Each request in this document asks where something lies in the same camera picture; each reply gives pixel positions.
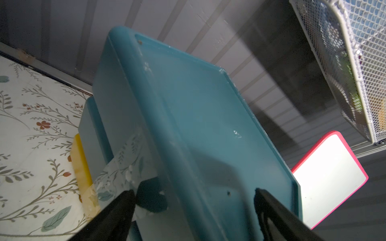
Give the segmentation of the teal drawer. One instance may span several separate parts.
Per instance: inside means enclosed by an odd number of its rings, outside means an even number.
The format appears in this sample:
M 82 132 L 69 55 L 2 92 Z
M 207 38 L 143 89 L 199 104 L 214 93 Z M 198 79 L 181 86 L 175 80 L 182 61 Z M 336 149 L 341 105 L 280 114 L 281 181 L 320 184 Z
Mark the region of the teal drawer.
M 96 181 L 114 155 L 93 96 L 85 102 L 78 132 L 91 180 Z

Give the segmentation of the pink framed whiteboard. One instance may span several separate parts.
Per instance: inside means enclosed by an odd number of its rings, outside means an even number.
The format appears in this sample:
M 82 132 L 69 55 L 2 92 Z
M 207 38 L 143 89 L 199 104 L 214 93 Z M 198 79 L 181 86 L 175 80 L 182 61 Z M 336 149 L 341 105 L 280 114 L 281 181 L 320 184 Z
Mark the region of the pink framed whiteboard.
M 300 185 L 303 223 L 314 229 L 369 179 L 338 131 L 325 134 L 291 169 Z

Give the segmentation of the white mesh wall basket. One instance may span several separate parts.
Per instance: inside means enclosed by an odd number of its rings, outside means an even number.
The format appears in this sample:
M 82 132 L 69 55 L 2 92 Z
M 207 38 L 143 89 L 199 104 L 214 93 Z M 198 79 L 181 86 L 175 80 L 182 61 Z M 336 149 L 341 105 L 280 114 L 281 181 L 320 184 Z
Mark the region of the white mesh wall basket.
M 385 1 L 291 1 L 344 118 L 368 141 L 386 138 Z

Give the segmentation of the floral patterned table mat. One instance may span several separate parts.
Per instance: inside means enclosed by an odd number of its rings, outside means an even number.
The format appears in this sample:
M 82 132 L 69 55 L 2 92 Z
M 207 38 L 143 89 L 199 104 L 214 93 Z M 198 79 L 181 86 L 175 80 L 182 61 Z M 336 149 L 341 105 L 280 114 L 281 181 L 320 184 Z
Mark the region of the floral patterned table mat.
M 65 241 L 86 225 L 70 149 L 87 98 L 1 58 L 1 240 Z

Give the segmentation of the teal drawer cabinet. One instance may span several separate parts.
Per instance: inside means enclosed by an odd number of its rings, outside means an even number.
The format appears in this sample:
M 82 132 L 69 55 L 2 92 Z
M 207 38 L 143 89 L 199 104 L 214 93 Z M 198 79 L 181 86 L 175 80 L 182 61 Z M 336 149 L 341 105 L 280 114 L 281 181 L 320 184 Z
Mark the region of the teal drawer cabinet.
M 92 91 L 131 186 L 156 177 L 167 199 L 138 221 L 145 241 L 261 241 L 258 188 L 303 216 L 298 183 L 224 69 L 120 26 Z

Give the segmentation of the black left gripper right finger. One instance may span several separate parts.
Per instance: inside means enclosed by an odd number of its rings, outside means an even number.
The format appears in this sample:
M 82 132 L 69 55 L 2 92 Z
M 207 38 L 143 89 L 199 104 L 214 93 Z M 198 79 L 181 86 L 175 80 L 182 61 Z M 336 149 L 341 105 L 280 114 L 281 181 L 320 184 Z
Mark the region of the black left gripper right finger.
M 255 190 L 254 207 L 265 241 L 321 241 L 267 190 Z

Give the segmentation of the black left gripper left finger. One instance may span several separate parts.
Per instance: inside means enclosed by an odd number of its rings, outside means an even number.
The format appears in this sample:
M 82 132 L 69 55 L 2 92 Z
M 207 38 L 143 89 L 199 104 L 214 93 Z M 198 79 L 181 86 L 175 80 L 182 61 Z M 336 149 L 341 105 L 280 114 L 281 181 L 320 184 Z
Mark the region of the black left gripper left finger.
M 135 193 L 123 191 L 70 241 L 125 241 L 135 210 Z

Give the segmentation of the yellow drawer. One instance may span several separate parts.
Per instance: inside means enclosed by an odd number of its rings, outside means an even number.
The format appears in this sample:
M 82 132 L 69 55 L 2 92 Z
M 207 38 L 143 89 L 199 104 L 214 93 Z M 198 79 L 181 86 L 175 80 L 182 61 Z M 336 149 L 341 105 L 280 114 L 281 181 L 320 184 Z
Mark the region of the yellow drawer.
M 91 221 L 101 211 L 79 134 L 76 134 L 70 150 L 70 159 L 77 181 L 79 195 L 86 220 Z

